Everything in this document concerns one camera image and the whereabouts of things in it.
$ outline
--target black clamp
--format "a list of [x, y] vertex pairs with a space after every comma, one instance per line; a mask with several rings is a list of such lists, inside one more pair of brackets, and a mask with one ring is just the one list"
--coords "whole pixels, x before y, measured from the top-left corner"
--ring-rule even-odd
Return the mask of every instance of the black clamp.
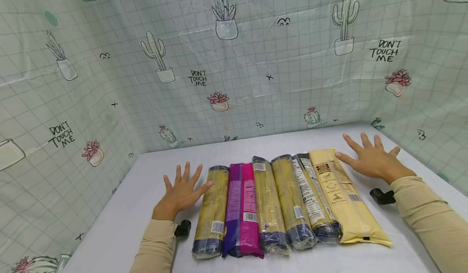
[[386, 193], [383, 193], [381, 189], [372, 189], [369, 193], [374, 201], [379, 204], [379, 205], [387, 205], [387, 204], [393, 204], [396, 202], [395, 198], [393, 197], [394, 193], [393, 191], [389, 191]]
[[192, 227], [192, 223], [185, 219], [185, 220], [182, 220], [181, 224], [180, 225], [177, 225], [177, 228], [175, 229], [174, 231], [174, 235], [175, 237], [186, 237], [186, 236], [189, 236], [189, 233], [190, 233], [190, 228]]

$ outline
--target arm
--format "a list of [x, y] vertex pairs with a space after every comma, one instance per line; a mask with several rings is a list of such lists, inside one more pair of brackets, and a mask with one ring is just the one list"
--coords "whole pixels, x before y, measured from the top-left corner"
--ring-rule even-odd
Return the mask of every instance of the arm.
[[211, 182], [207, 182], [198, 190], [193, 190], [201, 171], [202, 165], [199, 165], [193, 177], [190, 178], [190, 163], [185, 163], [184, 175], [181, 175], [181, 168], [178, 165], [173, 186], [167, 175], [164, 175], [166, 194], [153, 209], [153, 215], [143, 234], [130, 273], [170, 272], [176, 248], [174, 231], [177, 225], [173, 221], [179, 211], [193, 206], [212, 186]]
[[462, 273], [468, 268], [468, 223], [437, 196], [415, 172], [397, 159], [400, 147], [385, 152], [380, 138], [374, 145], [361, 133], [363, 147], [343, 134], [359, 159], [336, 152], [355, 171], [381, 178], [394, 191], [401, 217], [415, 230], [442, 273]]

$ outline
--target right hand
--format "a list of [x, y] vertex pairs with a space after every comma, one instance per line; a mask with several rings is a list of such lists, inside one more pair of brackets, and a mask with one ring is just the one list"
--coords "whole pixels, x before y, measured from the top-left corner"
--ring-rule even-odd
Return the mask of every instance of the right hand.
[[343, 138], [356, 151], [359, 159], [353, 159], [341, 152], [336, 152], [335, 156], [360, 174], [370, 178], [381, 178], [387, 184], [393, 183], [398, 178], [416, 175], [415, 172], [398, 161], [397, 155], [401, 148], [395, 147], [390, 152], [385, 152], [378, 135], [374, 136], [375, 146], [372, 145], [364, 132], [361, 133], [363, 147], [353, 141], [347, 134], [343, 134]]

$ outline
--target hand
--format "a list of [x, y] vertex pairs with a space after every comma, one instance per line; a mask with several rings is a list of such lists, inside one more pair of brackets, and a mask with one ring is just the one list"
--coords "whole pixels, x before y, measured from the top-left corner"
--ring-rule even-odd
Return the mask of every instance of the hand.
[[200, 177], [202, 165], [199, 165], [192, 178], [190, 177], [190, 162], [185, 163], [184, 175], [181, 176], [180, 165], [175, 172], [175, 181], [172, 186], [167, 175], [164, 175], [166, 194], [153, 209], [154, 220], [174, 221], [177, 213], [193, 206], [200, 197], [213, 185], [212, 182], [204, 183], [198, 190], [193, 187]]
[[343, 134], [343, 137], [346, 143], [356, 151], [359, 159], [352, 159], [341, 152], [336, 152], [335, 156], [360, 174], [370, 178], [381, 178], [387, 184], [393, 183], [398, 178], [416, 175], [415, 172], [406, 168], [398, 161], [397, 155], [401, 148], [395, 147], [390, 152], [385, 152], [378, 135], [374, 136], [375, 146], [373, 146], [367, 135], [362, 132], [361, 140], [363, 147], [353, 141], [347, 134]]

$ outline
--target spaghetti package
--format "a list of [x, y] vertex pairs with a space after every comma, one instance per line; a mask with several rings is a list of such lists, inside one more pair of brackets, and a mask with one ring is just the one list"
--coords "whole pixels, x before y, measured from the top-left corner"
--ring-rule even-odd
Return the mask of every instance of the spaghetti package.
[[340, 225], [333, 217], [325, 200], [308, 153], [293, 155], [292, 166], [315, 236], [323, 243], [339, 243], [341, 238]]
[[311, 151], [309, 155], [325, 198], [341, 225], [341, 243], [368, 242], [391, 247], [392, 242], [335, 157], [335, 149]]
[[220, 165], [210, 167], [208, 181], [213, 185], [203, 196], [192, 248], [192, 255], [197, 260], [217, 257], [223, 250], [229, 168]]
[[229, 192], [223, 257], [254, 255], [263, 258], [258, 235], [254, 171], [250, 163], [229, 167]]
[[254, 156], [252, 165], [262, 249], [267, 254], [289, 255], [286, 228], [270, 162]]
[[317, 238], [310, 228], [309, 218], [304, 214], [306, 208], [291, 160], [291, 155], [286, 154], [273, 159], [271, 165], [288, 241], [295, 249], [307, 249], [315, 245]]

